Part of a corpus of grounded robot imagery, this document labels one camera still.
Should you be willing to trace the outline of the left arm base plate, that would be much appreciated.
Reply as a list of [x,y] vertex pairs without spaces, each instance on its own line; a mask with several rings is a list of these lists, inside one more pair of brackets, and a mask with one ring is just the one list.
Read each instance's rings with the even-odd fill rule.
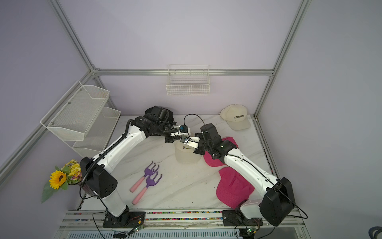
[[109,211],[105,213],[103,228],[137,228],[143,225],[146,212],[130,211],[128,208],[119,217],[113,216]]

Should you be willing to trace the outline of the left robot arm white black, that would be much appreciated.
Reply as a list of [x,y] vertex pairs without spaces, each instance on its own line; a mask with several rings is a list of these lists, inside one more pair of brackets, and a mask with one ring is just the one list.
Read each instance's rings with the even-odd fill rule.
[[83,179],[80,187],[87,187],[98,196],[113,217],[128,216],[129,208],[116,191],[118,182],[112,176],[118,164],[150,136],[163,136],[165,143],[172,143],[188,133],[187,126],[176,124],[172,111],[159,106],[151,107],[145,115],[128,120],[123,134],[110,146],[94,157],[81,160]]

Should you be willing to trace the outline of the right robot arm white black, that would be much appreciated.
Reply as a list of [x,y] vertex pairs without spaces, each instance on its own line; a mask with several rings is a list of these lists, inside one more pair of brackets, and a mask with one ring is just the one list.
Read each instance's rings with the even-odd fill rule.
[[260,214],[277,227],[296,207],[291,182],[285,177],[279,179],[268,174],[251,162],[234,143],[223,140],[213,124],[203,125],[201,132],[195,136],[200,139],[195,153],[209,153],[213,160],[232,168],[259,192],[261,200],[253,203],[248,201],[240,207],[246,218],[257,218]]

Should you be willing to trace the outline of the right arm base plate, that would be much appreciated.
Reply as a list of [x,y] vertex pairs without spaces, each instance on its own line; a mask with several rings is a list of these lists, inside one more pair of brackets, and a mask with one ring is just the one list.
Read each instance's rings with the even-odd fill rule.
[[223,210],[222,220],[225,227],[263,225],[263,220],[261,218],[247,219],[239,210]]

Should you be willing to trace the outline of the cream Colorado cap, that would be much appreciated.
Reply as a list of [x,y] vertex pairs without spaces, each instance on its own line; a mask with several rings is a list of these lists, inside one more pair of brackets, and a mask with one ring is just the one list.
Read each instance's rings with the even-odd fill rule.
[[179,163],[197,163],[202,159],[202,156],[194,153],[194,148],[186,144],[176,141],[175,143],[175,158]]
[[228,105],[220,112],[220,117],[226,121],[232,130],[244,130],[250,128],[247,108],[243,105]]

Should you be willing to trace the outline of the black cap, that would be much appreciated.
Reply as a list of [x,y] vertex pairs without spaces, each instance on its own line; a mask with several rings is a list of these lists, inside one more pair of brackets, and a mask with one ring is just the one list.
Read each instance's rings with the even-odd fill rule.
[[147,109],[144,117],[151,121],[174,121],[173,112],[160,106],[153,106]]

